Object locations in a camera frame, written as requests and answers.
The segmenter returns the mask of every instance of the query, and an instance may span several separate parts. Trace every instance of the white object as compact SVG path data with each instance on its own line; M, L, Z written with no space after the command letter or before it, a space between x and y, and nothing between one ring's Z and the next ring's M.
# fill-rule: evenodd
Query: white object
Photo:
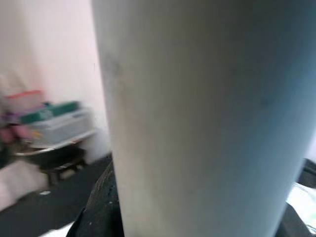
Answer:
M73 225L73 222L58 230L51 230L40 237L66 237L72 225Z
M295 183L287 198L302 221L316 229L316 190Z
M47 177L37 166L22 160L0 169L0 209L14 204L26 194L47 187Z
M316 125L316 6L246 2L92 1L125 236L274 236Z
M50 191L44 191L44 192L41 192L39 195L46 196L46 195L49 195L49 194L50 194Z

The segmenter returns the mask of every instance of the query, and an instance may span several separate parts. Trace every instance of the storage container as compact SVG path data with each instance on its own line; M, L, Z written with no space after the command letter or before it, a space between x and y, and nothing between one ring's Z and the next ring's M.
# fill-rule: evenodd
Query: storage container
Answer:
M29 124L29 123L39 122L39 121L50 120L53 117L62 116L66 113L76 111L79 108L80 107L79 107L78 101L71 101L71 102L61 103L57 105L48 105L41 110L37 110L33 113L22 115L20 117L20 122L22 124Z
M24 114L43 107L43 95L40 90L6 96L6 99L13 115Z
M27 125L31 133L34 148L45 148L92 129L90 112L81 109L50 120L39 121Z

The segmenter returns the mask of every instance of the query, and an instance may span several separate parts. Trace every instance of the white cylinder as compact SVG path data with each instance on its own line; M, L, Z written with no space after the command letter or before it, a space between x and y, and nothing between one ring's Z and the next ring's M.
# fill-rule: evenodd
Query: white cylinder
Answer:
M313 1L95 0L126 237L272 237L316 126Z

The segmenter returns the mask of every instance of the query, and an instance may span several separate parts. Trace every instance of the small stool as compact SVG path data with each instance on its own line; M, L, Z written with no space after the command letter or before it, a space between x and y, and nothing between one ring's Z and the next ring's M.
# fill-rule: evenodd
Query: small stool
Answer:
M85 150L81 148L76 148L73 154L66 154L63 159L60 159L58 162L50 163L41 166L39 169L42 173L46 174L48 177L48 183L50 186L57 185L61 180L61 174L66 170L73 170L75 173L79 171L78 166L85 167L83 157L85 155Z

